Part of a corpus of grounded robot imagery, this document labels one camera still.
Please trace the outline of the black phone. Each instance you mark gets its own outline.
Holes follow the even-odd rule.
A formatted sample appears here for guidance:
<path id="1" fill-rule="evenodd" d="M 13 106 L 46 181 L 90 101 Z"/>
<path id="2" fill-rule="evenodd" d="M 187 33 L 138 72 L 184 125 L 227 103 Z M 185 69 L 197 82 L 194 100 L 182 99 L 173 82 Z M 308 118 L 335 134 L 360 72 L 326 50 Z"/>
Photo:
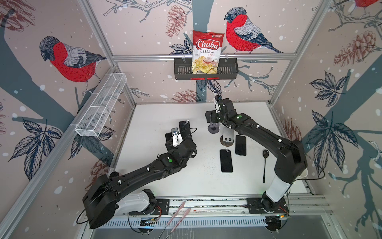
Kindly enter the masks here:
<path id="1" fill-rule="evenodd" d="M 166 138 L 165 146 L 166 146 L 167 150 L 169 151 L 169 150 L 174 148 L 173 147 L 173 135 L 172 135 L 172 133 L 171 132 L 166 133 L 165 138 Z"/>
<path id="2" fill-rule="evenodd" d="M 219 154 L 220 154 L 221 172 L 232 173 L 233 164 L 232 164 L 231 151 L 229 149 L 221 149 L 219 151 Z"/>
<path id="3" fill-rule="evenodd" d="M 187 120 L 179 122 L 180 135 L 183 139 L 187 138 L 191 133 L 190 123 Z"/>

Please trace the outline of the round wooden phone stand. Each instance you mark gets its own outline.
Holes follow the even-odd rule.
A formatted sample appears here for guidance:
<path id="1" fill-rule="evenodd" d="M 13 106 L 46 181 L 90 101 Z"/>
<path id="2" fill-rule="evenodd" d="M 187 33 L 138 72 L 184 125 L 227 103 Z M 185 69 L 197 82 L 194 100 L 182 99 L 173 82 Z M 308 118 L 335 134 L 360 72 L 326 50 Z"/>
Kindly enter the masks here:
<path id="1" fill-rule="evenodd" d="M 225 147 L 232 146 L 234 144 L 234 130 L 224 128 L 220 137 L 220 143 Z"/>

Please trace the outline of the green phone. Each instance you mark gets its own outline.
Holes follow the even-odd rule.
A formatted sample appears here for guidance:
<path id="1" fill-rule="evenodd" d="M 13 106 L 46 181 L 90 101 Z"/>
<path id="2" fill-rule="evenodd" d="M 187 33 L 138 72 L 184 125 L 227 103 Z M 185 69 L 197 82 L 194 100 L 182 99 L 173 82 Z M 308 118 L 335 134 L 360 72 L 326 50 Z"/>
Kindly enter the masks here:
<path id="1" fill-rule="evenodd" d="M 246 137 L 237 135 L 235 139 L 235 154 L 240 156 L 247 155 Z"/>

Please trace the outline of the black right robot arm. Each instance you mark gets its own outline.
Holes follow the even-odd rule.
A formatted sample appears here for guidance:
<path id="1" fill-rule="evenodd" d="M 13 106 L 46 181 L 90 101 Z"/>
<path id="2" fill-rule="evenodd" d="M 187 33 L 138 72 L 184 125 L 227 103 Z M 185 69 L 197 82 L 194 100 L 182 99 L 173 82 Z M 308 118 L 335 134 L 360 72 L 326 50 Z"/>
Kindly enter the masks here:
<path id="1" fill-rule="evenodd" d="M 215 96 L 215 110 L 207 111 L 205 116 L 208 123 L 220 123 L 239 135 L 253 139 L 277 158 L 274 168 L 276 176 L 263 193 L 261 201 L 265 211 L 275 211 L 284 194 L 307 169 L 306 154 L 301 141 L 283 138 L 264 128 L 250 116 L 238 114 L 229 98 Z"/>

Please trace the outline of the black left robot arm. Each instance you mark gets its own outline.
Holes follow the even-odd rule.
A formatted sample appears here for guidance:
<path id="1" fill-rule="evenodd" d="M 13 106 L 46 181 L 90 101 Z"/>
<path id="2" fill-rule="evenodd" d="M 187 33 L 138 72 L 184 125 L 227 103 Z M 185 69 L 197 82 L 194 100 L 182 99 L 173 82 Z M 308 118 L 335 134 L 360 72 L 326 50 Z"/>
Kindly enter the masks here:
<path id="1" fill-rule="evenodd" d="M 157 180 L 180 172 L 188 160 L 197 155 L 197 145 L 190 132 L 180 133 L 183 140 L 173 146 L 168 143 L 168 152 L 160 154 L 150 164 L 128 174 L 98 177 L 83 197 L 83 204 L 91 229 L 106 224 L 113 218 L 117 203 L 131 192 Z"/>

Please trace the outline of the dark metal spoon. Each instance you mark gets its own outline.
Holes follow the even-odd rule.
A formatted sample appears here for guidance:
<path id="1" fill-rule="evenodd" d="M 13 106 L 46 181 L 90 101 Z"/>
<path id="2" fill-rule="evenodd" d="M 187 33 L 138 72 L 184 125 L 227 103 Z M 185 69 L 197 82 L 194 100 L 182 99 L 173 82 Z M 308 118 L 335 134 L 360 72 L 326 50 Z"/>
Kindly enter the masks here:
<path id="1" fill-rule="evenodd" d="M 263 179 L 262 182 L 265 184 L 266 182 L 266 163 L 267 163 L 267 158 L 269 157 L 270 153 L 267 149 L 263 150 L 262 156 L 264 158 L 264 170 L 263 170 Z"/>

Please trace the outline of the red cassava chips bag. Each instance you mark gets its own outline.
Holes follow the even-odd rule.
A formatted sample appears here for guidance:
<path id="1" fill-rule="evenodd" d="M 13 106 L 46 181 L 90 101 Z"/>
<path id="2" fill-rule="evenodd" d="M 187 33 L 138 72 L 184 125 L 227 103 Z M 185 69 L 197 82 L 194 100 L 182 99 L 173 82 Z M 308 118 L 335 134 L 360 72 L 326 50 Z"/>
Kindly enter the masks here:
<path id="1" fill-rule="evenodd" d="M 193 74 L 217 74 L 224 34 L 193 31 Z"/>

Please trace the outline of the white mug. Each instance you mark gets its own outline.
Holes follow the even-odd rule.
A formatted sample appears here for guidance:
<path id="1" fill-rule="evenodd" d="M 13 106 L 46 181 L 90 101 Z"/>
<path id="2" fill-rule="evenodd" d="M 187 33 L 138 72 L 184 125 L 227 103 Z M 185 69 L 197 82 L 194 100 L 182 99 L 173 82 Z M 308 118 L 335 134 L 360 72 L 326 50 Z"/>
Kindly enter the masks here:
<path id="1" fill-rule="evenodd" d="M 308 176 L 308 169 L 306 168 L 298 177 L 297 179 L 304 179 Z"/>

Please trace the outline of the black wall basket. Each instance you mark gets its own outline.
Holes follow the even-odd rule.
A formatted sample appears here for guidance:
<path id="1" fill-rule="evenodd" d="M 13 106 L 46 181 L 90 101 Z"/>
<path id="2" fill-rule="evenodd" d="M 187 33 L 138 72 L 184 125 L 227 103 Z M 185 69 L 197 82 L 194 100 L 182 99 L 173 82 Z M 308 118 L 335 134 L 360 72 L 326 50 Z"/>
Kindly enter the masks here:
<path id="1" fill-rule="evenodd" d="M 232 80 L 239 73 L 236 58 L 221 58 L 219 62 L 207 62 L 203 57 L 198 60 L 175 59 L 174 75 L 176 80 Z"/>

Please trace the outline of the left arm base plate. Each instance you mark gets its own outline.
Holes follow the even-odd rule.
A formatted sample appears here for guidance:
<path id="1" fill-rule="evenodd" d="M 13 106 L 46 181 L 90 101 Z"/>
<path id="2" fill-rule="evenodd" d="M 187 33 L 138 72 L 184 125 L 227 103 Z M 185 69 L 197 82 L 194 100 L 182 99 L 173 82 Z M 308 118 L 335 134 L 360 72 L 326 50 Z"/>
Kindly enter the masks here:
<path id="1" fill-rule="evenodd" d="M 168 215 L 170 200 L 169 199 L 157 199 L 156 203 L 151 202 L 149 206 L 142 212 L 129 212 L 129 216 L 160 216 Z"/>

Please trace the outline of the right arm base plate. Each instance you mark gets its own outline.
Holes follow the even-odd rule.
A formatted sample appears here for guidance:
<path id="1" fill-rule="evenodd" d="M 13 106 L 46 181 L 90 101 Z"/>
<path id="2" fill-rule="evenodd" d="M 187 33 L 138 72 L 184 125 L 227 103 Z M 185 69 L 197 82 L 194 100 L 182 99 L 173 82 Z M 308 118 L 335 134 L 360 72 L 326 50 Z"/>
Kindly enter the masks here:
<path id="1" fill-rule="evenodd" d="M 284 198 L 278 202 L 263 198 L 246 199 L 249 214 L 288 214 L 289 207 Z"/>

